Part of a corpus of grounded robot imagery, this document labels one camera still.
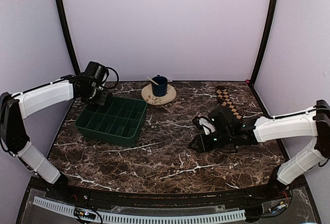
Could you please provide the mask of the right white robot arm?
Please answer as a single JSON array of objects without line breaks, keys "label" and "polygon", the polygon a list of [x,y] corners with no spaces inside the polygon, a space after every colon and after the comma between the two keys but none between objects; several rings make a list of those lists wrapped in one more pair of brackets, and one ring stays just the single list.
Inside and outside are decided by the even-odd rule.
[{"label": "right white robot arm", "polygon": [[202,131],[189,148],[204,153],[226,145],[247,146],[269,140],[309,136],[311,141],[294,158],[276,167],[263,196],[274,200],[297,177],[329,160],[329,105],[325,100],[305,110],[282,116],[243,118],[228,102],[223,102],[207,117],[194,117],[193,124]]}]

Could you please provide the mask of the brown black checkered sock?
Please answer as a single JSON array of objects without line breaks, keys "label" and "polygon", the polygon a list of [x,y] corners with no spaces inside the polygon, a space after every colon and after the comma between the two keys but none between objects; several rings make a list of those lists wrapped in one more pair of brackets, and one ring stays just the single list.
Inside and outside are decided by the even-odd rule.
[{"label": "brown black checkered sock", "polygon": [[227,107],[236,119],[241,120],[242,116],[234,106],[227,89],[224,86],[216,86],[216,94],[218,103],[223,107]]}]

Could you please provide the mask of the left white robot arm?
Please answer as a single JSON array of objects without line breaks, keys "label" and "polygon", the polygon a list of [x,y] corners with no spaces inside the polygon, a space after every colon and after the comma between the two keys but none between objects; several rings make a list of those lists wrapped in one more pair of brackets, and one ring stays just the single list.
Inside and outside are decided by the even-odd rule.
[{"label": "left white robot arm", "polygon": [[115,70],[98,62],[88,63],[84,72],[66,75],[53,82],[23,92],[1,94],[1,147],[17,157],[45,182],[61,201],[73,197],[63,175],[31,142],[24,120],[53,105],[80,98],[85,104],[104,105],[109,88],[107,78]]}]

